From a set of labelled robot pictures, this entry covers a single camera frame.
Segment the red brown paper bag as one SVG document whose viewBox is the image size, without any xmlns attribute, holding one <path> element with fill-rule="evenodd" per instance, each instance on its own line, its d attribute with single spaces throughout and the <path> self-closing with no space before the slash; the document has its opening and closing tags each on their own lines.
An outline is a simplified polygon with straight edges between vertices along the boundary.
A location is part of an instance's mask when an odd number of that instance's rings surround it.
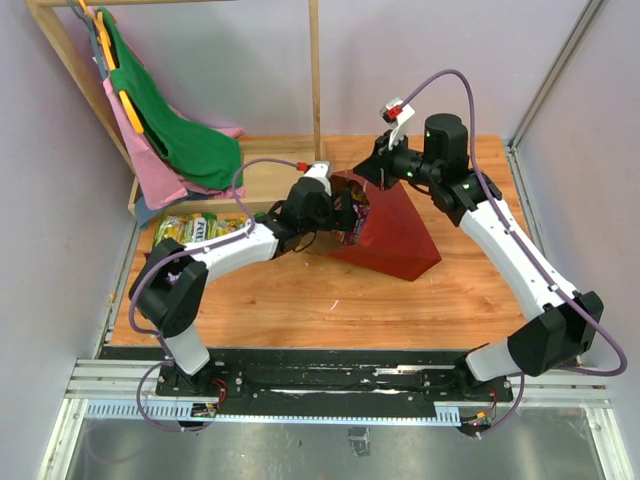
<svg viewBox="0 0 640 480">
<path fill-rule="evenodd" d="M 369 202 L 358 233 L 347 240 L 338 232 L 321 232 L 308 252 L 406 281 L 418 279 L 442 260 L 421 215 L 403 186 L 381 191 L 356 175 L 355 165 L 355 155 L 336 160 L 331 183 L 354 185 Z"/>
</svg>

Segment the green Fox's candy bag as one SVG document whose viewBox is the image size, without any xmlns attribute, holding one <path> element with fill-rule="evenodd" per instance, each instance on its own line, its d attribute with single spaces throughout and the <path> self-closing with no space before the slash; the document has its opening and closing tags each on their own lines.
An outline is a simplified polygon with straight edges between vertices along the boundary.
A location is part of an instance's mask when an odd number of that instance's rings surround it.
<svg viewBox="0 0 640 480">
<path fill-rule="evenodd" d="M 247 221 L 246 216 L 216 217 L 208 222 L 207 239 L 214 239 L 241 230 Z"/>
<path fill-rule="evenodd" d="M 217 216 L 212 213 L 164 214 L 154 232 L 153 246 L 165 239 L 173 239 L 180 244 L 211 240 L 215 237 L 217 225 Z"/>
</svg>

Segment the purple snack bag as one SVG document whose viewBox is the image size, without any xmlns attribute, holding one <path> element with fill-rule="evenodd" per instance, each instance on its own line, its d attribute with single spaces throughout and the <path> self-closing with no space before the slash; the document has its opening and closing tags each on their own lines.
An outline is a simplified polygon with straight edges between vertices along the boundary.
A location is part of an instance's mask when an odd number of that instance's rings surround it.
<svg viewBox="0 0 640 480">
<path fill-rule="evenodd" d="M 182 269 L 180 265 L 180 255 L 182 253 L 182 250 L 153 250 L 147 257 L 142 278 L 145 279 L 148 284 L 152 284 L 156 280 L 160 283 L 174 283 Z M 150 272 L 165 259 L 168 259 L 167 263 L 156 269 L 153 274 L 150 274 Z"/>
</svg>

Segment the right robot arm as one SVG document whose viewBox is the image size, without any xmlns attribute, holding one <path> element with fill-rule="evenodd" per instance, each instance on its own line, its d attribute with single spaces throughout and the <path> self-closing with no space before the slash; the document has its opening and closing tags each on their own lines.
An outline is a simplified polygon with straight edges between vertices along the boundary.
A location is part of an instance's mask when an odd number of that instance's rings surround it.
<svg viewBox="0 0 640 480">
<path fill-rule="evenodd" d="M 582 293 L 559 274 L 514 220 L 501 191 L 477 166 L 462 120 L 440 113 L 424 123 L 424 149 L 410 147 L 410 115 L 393 107 L 390 126 L 371 155 L 354 171 L 381 190 L 398 181 L 428 195 L 436 208 L 485 253 L 515 296 L 526 322 L 505 339 L 482 345 L 457 360 L 455 392 L 474 400 L 489 383 L 511 374 L 537 377 L 566 367 L 586 353 L 604 305 L 593 291 Z"/>
</svg>

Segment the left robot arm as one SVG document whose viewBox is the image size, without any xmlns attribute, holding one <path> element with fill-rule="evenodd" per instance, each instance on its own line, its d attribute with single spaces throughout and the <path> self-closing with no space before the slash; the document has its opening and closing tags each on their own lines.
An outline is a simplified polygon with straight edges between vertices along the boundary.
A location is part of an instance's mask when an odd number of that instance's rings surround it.
<svg viewBox="0 0 640 480">
<path fill-rule="evenodd" d="M 309 234 L 349 231 L 355 223 L 349 188 L 333 193 L 327 179 L 303 176 L 286 199 L 235 232 L 192 247 L 161 241 L 129 291 L 129 319 L 139 313 L 154 326 L 150 334 L 164 350 L 163 367 L 176 376 L 178 390 L 204 395 L 220 384 L 195 325 L 207 286 L 248 265 L 300 251 Z"/>
</svg>

